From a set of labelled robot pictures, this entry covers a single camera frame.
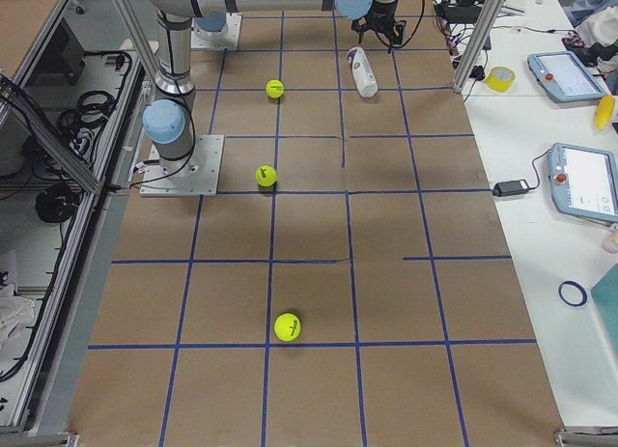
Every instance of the white cylinder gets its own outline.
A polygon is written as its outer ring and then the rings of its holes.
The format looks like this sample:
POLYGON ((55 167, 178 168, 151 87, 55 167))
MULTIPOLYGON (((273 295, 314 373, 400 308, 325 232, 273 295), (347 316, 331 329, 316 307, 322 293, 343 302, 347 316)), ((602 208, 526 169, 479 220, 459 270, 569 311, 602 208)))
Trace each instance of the white cylinder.
POLYGON ((348 63, 358 93, 364 98, 370 98, 378 92, 378 81, 371 69, 365 50, 355 46, 348 51, 348 63))

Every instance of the yellow tennis ball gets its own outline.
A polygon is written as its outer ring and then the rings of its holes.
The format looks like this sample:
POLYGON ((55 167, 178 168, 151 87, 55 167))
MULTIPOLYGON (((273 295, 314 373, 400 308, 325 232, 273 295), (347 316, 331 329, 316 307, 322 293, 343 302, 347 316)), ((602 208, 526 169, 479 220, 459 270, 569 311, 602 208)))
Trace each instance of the yellow tennis ball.
POLYGON ((269 80, 267 83, 267 95, 269 98, 277 99, 283 97, 286 89, 281 80, 269 80))
POLYGON ((300 320, 291 313, 281 314, 274 321, 274 334, 281 341, 293 341, 300 336, 300 320))
POLYGON ((277 182, 277 171, 269 165, 263 165, 255 171, 255 181, 259 186, 273 186, 277 182))

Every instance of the white mounting plate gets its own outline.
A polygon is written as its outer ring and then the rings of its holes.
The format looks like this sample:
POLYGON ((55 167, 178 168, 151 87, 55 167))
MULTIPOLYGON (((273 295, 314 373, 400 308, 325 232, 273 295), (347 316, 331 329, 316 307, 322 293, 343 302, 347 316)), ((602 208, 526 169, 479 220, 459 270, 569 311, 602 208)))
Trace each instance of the white mounting plate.
POLYGON ((228 30, 225 34, 213 35, 208 40, 204 40, 195 35, 195 31, 191 31, 191 49, 195 51, 222 51, 224 49, 238 51, 242 14, 226 15, 228 30))
MULTIPOLYGON (((201 172, 196 172, 188 177, 175 180, 159 180, 158 182, 140 185, 140 194, 145 197, 175 197, 175 196, 215 196, 219 183, 219 170, 221 168, 221 156, 223 155, 223 135, 198 135, 195 140, 196 148, 206 157, 206 163, 201 172)), ((151 148, 149 159, 158 159, 155 146, 151 148)), ((146 168, 144 181, 163 177, 163 170, 158 165, 146 168)))

